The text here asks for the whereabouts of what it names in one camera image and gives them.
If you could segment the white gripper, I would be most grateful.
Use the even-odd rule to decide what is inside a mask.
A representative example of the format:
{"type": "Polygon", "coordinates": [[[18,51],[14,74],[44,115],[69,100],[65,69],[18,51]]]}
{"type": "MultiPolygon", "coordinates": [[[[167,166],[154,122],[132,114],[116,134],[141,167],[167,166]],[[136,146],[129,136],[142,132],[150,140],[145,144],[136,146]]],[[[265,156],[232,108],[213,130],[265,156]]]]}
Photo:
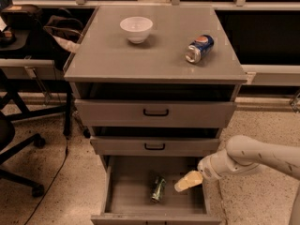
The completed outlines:
{"type": "Polygon", "coordinates": [[[221,176],[218,173],[218,165],[221,165],[221,163],[222,157],[218,153],[202,158],[197,165],[198,171],[188,172],[174,185],[174,189],[181,192],[198,186],[203,182],[203,179],[209,181],[219,180],[221,176]]]}

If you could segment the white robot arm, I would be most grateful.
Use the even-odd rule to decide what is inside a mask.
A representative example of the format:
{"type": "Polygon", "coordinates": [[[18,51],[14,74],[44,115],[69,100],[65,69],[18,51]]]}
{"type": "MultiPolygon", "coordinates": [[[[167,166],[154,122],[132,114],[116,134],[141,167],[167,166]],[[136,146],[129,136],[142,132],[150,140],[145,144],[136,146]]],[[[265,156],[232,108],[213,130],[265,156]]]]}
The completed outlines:
{"type": "Polygon", "coordinates": [[[200,160],[197,169],[178,180],[177,192],[193,188],[204,180],[216,181],[227,175],[251,175],[263,166],[300,180],[300,147],[260,142],[244,135],[232,136],[214,154],[200,160]]]}

